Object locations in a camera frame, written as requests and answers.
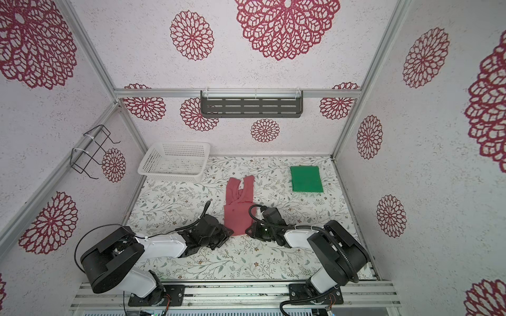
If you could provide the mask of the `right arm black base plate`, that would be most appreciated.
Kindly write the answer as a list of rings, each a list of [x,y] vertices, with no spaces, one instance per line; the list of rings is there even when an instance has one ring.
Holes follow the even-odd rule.
[[[341,305],[344,299],[339,286],[319,293],[310,283],[291,283],[289,284],[289,302],[292,305]]]

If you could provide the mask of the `green tank top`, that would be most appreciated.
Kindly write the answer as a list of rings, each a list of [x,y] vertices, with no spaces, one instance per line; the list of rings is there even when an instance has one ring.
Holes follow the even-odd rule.
[[[319,167],[299,165],[290,167],[290,170],[294,192],[324,192]]]

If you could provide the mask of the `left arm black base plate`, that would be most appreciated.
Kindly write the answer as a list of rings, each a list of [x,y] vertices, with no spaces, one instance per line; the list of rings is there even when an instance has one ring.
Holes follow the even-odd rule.
[[[133,294],[129,298],[127,305],[133,308],[181,306],[183,303],[184,291],[184,285],[162,284],[155,287],[155,289],[144,298]]]

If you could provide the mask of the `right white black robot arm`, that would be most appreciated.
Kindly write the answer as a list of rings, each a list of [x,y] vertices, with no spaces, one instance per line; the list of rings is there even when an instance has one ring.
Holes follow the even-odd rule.
[[[249,215],[252,225],[246,229],[248,236],[286,248],[313,251],[322,267],[304,285],[307,297],[358,283],[358,272],[370,262],[362,244],[337,221],[328,221],[323,227],[288,225],[278,208],[258,204],[249,207]]]

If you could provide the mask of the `pink red tank top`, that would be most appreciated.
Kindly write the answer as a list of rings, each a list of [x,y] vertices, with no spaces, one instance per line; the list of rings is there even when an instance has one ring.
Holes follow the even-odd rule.
[[[249,208],[254,204],[253,175],[239,180],[230,178],[225,192],[224,225],[233,231],[233,236],[246,234],[252,225]]]

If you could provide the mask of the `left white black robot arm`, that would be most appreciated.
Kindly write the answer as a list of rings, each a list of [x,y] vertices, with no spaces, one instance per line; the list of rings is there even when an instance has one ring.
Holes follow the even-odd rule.
[[[233,230],[207,214],[167,234],[141,236],[129,226],[119,225],[85,251],[79,262],[95,294],[119,289],[129,292],[144,305],[156,305],[167,297],[166,288],[153,270],[138,268],[138,262],[152,258],[186,258],[202,248],[215,250],[232,235]]]

